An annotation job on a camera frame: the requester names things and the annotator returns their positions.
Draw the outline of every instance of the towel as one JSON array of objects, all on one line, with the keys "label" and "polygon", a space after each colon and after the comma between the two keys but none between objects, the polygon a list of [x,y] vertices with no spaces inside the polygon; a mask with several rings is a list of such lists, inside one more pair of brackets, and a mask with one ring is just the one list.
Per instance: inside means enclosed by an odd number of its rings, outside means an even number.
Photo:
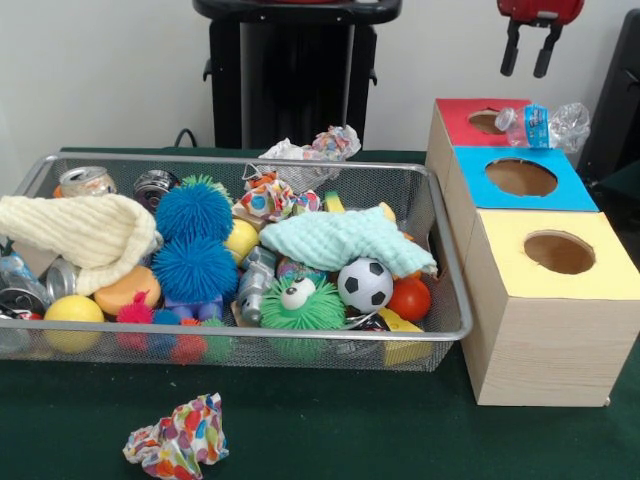
[{"label": "towel", "polygon": [[260,241],[305,265],[335,272],[359,257],[375,258],[391,273],[437,273],[431,253],[407,240],[382,207],[345,213],[310,212],[267,226]]},{"label": "towel", "polygon": [[79,295],[129,273],[156,241],[155,229],[151,214],[122,195],[0,200],[0,234],[52,250],[80,267]]}]

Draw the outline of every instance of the plastic water bottle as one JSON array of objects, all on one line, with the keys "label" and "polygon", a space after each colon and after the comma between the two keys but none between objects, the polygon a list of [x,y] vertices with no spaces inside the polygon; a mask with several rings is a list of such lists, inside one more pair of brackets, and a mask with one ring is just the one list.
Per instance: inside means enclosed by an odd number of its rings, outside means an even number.
[{"label": "plastic water bottle", "polygon": [[577,152],[591,132],[589,111],[581,103],[564,105],[551,118],[540,105],[505,108],[496,116],[496,128],[514,147],[561,148],[566,153]]}]

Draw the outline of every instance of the shape sorter box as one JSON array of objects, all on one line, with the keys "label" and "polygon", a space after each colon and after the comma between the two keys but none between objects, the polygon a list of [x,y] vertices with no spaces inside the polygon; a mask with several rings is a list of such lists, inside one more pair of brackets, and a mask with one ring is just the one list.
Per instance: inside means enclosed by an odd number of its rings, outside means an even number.
[{"label": "shape sorter box", "polygon": [[444,199],[463,268],[477,208],[598,212],[560,150],[455,147]]},{"label": "shape sorter box", "polygon": [[426,166],[435,171],[444,194],[447,190],[453,147],[508,147],[507,137],[495,125],[506,107],[520,108],[530,100],[438,98],[433,107]]},{"label": "shape sorter box", "polygon": [[604,214],[478,210],[465,278],[480,405],[605,404],[640,331],[640,274]]}]

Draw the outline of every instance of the metal mesh tray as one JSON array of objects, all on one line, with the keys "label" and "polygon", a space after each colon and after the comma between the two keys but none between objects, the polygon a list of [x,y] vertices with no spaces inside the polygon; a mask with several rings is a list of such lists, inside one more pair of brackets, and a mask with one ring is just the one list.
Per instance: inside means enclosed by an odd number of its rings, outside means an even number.
[{"label": "metal mesh tray", "polygon": [[[227,328],[0,319],[0,337],[4,337],[0,345],[15,347],[0,350],[0,358],[433,371],[452,343],[471,330],[472,320],[438,181],[422,166],[62,152],[39,161],[16,194],[49,198],[63,172],[99,165],[108,170],[119,193],[127,196],[132,195],[133,183],[140,174],[161,168],[179,178],[193,173],[211,175],[238,198],[243,194],[240,179],[245,166],[265,162],[302,169],[335,169],[337,178],[317,191],[321,195],[338,191],[346,208],[365,209],[382,201],[391,206],[402,230],[438,261],[438,278],[424,279],[433,298],[431,310],[420,323],[424,333],[237,328],[228,310],[223,319]],[[87,335],[97,338],[95,345],[76,354],[54,350],[48,340],[57,336],[76,342]],[[171,346],[180,336],[184,337],[180,344],[187,347],[176,352]],[[135,338],[144,339],[150,347],[144,352],[127,348],[125,345]],[[203,342],[208,344],[207,354],[202,359],[191,358],[189,345],[195,348]]]}]

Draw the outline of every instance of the circular hole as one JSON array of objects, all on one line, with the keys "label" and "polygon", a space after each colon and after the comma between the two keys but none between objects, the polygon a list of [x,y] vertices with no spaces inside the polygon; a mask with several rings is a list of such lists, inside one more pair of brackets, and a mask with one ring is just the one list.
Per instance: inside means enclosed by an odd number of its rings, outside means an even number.
[{"label": "circular hole", "polygon": [[489,135],[504,135],[504,132],[496,127],[497,116],[498,112],[495,110],[481,110],[469,115],[469,123],[473,125],[476,130],[488,133]]},{"label": "circular hole", "polygon": [[520,197],[546,197],[558,186],[550,170],[521,158],[497,160],[487,165],[485,172],[500,190]]},{"label": "circular hole", "polygon": [[567,275],[586,272],[595,263],[593,249],[578,237],[566,232],[544,231],[529,235],[524,251],[547,270]]}]

